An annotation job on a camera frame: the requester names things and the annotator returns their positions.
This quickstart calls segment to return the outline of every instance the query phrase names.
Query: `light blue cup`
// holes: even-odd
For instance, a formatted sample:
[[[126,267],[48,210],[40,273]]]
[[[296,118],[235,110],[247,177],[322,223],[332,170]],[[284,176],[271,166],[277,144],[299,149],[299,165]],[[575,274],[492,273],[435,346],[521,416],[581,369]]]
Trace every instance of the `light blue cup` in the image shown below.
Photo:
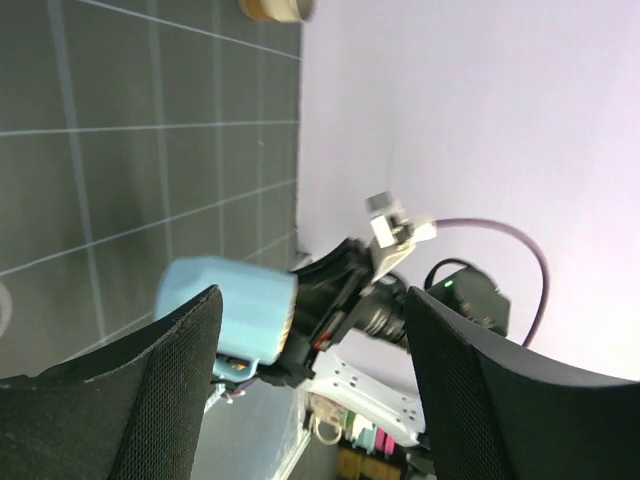
[[[232,382],[249,380],[258,364],[278,358],[291,326],[297,277],[220,257],[179,258],[165,271],[153,319],[159,320],[211,285],[222,292],[222,329],[213,373]]]

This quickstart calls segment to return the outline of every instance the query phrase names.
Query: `black cable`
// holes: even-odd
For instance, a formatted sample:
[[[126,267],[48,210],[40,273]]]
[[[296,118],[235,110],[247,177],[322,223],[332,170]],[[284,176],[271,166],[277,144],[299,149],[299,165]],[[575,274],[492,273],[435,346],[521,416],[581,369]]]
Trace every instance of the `black cable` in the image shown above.
[[[506,233],[524,244],[531,253],[533,253],[538,261],[538,265],[540,266],[540,272],[542,273],[542,292],[540,293],[540,303],[538,303],[538,310],[536,311],[536,315],[531,323],[531,328],[522,343],[523,347],[529,347],[540,328],[542,317],[544,316],[544,312],[547,309],[547,303],[549,302],[549,284],[551,281],[549,264],[540,246],[522,230],[496,220],[486,220],[484,218],[447,218],[445,220],[436,220],[435,223],[436,228],[476,227]]]
[[[440,270],[440,268],[444,267],[445,265],[460,265],[461,267],[470,267],[477,270],[477,268],[474,265],[470,264],[466,260],[462,260],[460,258],[445,258],[444,260],[436,263],[436,265],[431,269],[431,271],[425,277],[424,279],[425,291],[433,287],[433,280],[435,279],[436,273],[438,273],[438,270]]]

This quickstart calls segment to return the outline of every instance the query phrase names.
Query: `pink object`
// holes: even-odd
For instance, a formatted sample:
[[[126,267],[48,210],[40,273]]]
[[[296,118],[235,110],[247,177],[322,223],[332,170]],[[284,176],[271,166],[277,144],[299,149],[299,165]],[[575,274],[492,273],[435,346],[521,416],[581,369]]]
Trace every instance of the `pink object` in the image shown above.
[[[384,452],[384,441],[386,436],[387,434],[384,433],[381,428],[378,428],[378,431],[376,432],[376,450],[379,452]]]
[[[384,453],[385,455],[393,455],[394,450],[396,449],[396,442],[391,438],[390,435],[387,435],[387,438],[384,442]]]

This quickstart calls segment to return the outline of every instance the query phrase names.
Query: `blue handle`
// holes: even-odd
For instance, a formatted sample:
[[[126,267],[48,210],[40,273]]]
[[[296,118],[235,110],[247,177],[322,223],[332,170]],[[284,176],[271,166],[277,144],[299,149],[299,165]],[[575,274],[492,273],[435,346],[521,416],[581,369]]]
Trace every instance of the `blue handle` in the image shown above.
[[[235,383],[243,383],[251,380],[258,369],[258,360],[254,359],[242,370],[234,368],[224,360],[216,359],[213,364],[213,374],[219,378],[224,378]]]

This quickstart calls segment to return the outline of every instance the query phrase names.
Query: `white grid line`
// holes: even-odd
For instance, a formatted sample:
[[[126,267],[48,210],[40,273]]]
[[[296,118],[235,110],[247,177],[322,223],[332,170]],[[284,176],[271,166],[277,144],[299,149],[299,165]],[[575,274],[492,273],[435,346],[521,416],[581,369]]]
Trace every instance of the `white grid line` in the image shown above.
[[[229,197],[229,198],[227,198],[225,200],[220,200],[218,202],[215,202],[215,203],[212,203],[212,204],[209,204],[209,205],[205,205],[205,206],[202,206],[202,207],[199,207],[199,208],[195,208],[193,210],[189,210],[188,212],[179,213],[177,215],[173,215],[171,217],[168,217],[168,218],[165,218],[165,219],[162,219],[162,220],[158,220],[157,222],[148,223],[146,225],[142,225],[141,227],[137,227],[137,228],[133,228],[131,230],[127,230],[126,232],[118,233],[116,235],[111,235],[110,237],[101,238],[100,240],[93,240],[91,243],[87,243],[85,245],[79,245],[77,247],[73,247],[73,248],[70,248],[68,250],[64,250],[62,252],[58,252],[58,253],[54,253],[52,255],[47,255],[46,257],[38,258],[36,260],[33,260],[31,262],[19,265],[17,267],[13,267],[13,268],[10,268],[10,269],[4,270],[4,271],[0,271],[0,277],[4,277],[4,276],[9,275],[11,273],[20,272],[20,271],[25,270],[27,268],[33,267],[34,265],[37,265],[39,263],[46,262],[48,260],[54,260],[56,258],[63,257],[63,256],[68,255],[70,253],[79,252],[79,251],[84,250],[84,249],[92,248],[92,247],[95,247],[97,245],[109,242],[111,240],[115,240],[115,239],[118,239],[118,238],[121,238],[121,237],[126,237],[127,235],[131,235],[131,234],[134,234],[134,233],[142,232],[144,230],[148,230],[148,229],[153,228],[153,227],[164,225],[167,222],[172,222],[174,220],[178,220],[179,218],[188,217],[188,216],[194,215],[196,213],[200,213],[200,212],[204,212],[206,210],[210,210],[212,208],[220,207],[222,205],[225,205],[225,204],[230,203],[230,202],[234,202],[236,200],[241,200],[243,198],[247,198],[247,197],[250,197],[252,195],[256,195],[256,194],[262,193],[262,192],[267,192],[269,190],[274,190],[276,188],[280,188],[280,187],[284,187],[284,186],[287,186],[287,185],[295,184],[296,182],[297,182],[297,180],[294,179],[294,180],[286,180],[284,182],[275,183],[273,185],[269,185],[268,187],[262,187],[262,188],[260,188],[258,190],[254,190],[252,192],[242,193],[242,194],[236,195],[234,197]]]
[[[152,16],[158,15],[158,0],[147,0],[147,12]],[[151,51],[151,78],[153,80],[153,100],[156,111],[156,123],[165,123],[164,100],[162,88],[162,57],[160,53],[160,39],[158,24],[149,23],[149,49]],[[167,159],[167,138],[164,129],[156,130],[156,141],[158,145],[158,167],[160,169],[160,188],[162,191],[162,208],[164,217],[171,216],[169,196],[169,165]],[[167,249],[167,261],[173,260],[173,232],[171,222],[164,224],[164,236]]]
[[[295,232],[289,232],[287,235],[284,235],[283,237],[271,242],[269,245],[265,245],[264,247],[259,248],[258,250],[253,252],[251,255],[246,256],[242,261],[246,262],[248,260],[251,260],[253,257],[260,255],[263,251],[277,246],[279,243],[286,241],[289,237],[294,235],[294,233]],[[92,351],[93,349],[108,343],[109,340],[111,340],[115,336],[119,335],[120,333],[124,332],[127,329],[130,329],[131,327],[137,325],[138,323],[143,322],[144,320],[146,320],[147,318],[151,317],[152,315],[153,315],[153,312],[145,313],[144,315],[136,318],[133,322],[128,323],[124,327],[119,328],[118,330],[116,330],[115,332],[110,333],[109,335],[106,335],[104,337],[104,339],[98,340],[97,342],[93,343],[92,345],[89,345],[88,347],[83,348],[82,350],[80,350],[79,352],[73,354],[72,356],[70,356],[66,360],[63,360],[63,362],[68,362],[69,360],[73,360],[74,358],[77,358],[77,357],[79,357],[81,355],[84,355],[85,353],[88,353],[88,352]]]
[[[149,20],[151,22],[157,22],[157,23],[162,23],[164,25],[170,25],[172,27],[180,28],[182,30],[188,30],[188,31],[194,32],[194,33],[200,33],[202,35],[207,35],[209,37],[219,38],[220,40],[226,40],[228,42],[238,43],[240,45],[246,45],[247,47],[253,47],[253,48],[257,48],[259,50],[264,50],[265,52],[275,53],[277,55],[282,55],[284,57],[289,57],[289,58],[293,58],[295,60],[300,60],[300,57],[298,57],[296,55],[291,55],[289,53],[280,52],[279,50],[274,50],[272,48],[264,47],[262,45],[256,45],[256,44],[251,43],[251,42],[245,42],[243,40],[238,40],[237,38],[227,37],[225,35],[220,35],[219,33],[207,32],[206,30],[200,30],[198,28],[188,27],[187,25],[181,25],[179,23],[174,23],[174,22],[170,22],[168,20],[163,20],[161,18],[145,15],[144,13],[133,12],[131,10],[126,10],[124,8],[115,7],[113,5],[107,5],[105,3],[97,2],[95,0],[78,0],[78,1],[80,1],[82,3],[87,3],[89,5],[94,5],[96,7],[102,7],[102,8],[106,8],[108,10],[113,10],[113,11],[116,11],[116,12],[124,13],[126,15],[131,15],[131,16],[138,17],[138,18],[143,18],[143,19]]]
[[[258,43],[263,45],[265,43],[265,30],[264,25],[258,25]],[[257,100],[258,100],[258,120],[262,120],[264,118],[264,53],[262,50],[258,50],[257,54],[257,63],[258,66],[256,68],[256,80],[258,82],[257,88]],[[262,187],[262,183],[264,182],[264,128],[262,124],[258,124],[257,127],[257,135],[258,135],[258,188]],[[262,193],[258,194],[258,213],[257,213],[257,228],[256,228],[256,237],[258,246],[262,245]],[[262,253],[259,254],[258,261],[262,263]]]
[[[62,103],[64,108],[65,120],[67,127],[76,128],[78,126],[76,118],[76,106],[73,97],[73,82],[71,80],[71,67],[69,65],[69,57],[67,54],[67,43],[65,39],[64,20],[62,13],[61,0],[48,0],[47,9],[49,13],[49,23],[53,35],[53,43],[55,56],[58,66],[58,75],[60,77],[60,89],[62,93]],[[73,163],[73,174],[75,177],[76,190],[78,194],[78,203],[80,206],[80,217],[82,222],[82,230],[84,241],[91,245],[91,219],[89,215],[89,201],[87,199],[87,189],[84,181],[84,169],[82,164],[82,148],[77,133],[69,134],[69,143],[71,147],[71,162]],[[93,295],[96,320],[98,323],[98,333],[100,338],[105,336],[105,320],[104,310],[102,308],[102,294],[100,292],[100,279],[98,276],[98,267],[93,247],[87,248],[87,257],[89,262],[89,278],[91,283],[91,292]]]
[[[54,128],[43,130],[7,130],[0,132],[0,138],[18,137],[24,135],[51,135],[56,133],[93,133],[93,132],[123,132],[132,130],[162,130],[174,128],[206,128],[206,127],[243,127],[250,125],[295,125],[299,120],[263,120],[240,122],[210,122],[210,123],[177,123],[172,125],[133,125],[128,127],[84,127],[84,128]]]
[[[211,19],[212,25],[216,30],[220,30],[220,2],[213,3],[213,18]],[[218,122],[222,122],[222,95],[224,93],[224,85],[222,85],[222,48],[220,48],[220,42],[214,42],[213,44],[213,74],[215,81],[213,84],[213,96],[215,103],[213,108],[215,109],[215,117]],[[216,139],[216,181],[218,183],[218,198],[222,200],[224,198],[224,147],[222,132],[220,129],[215,131]],[[218,243],[220,247],[220,255],[224,256],[225,250],[225,237],[224,237],[224,208],[220,208],[218,212]]]

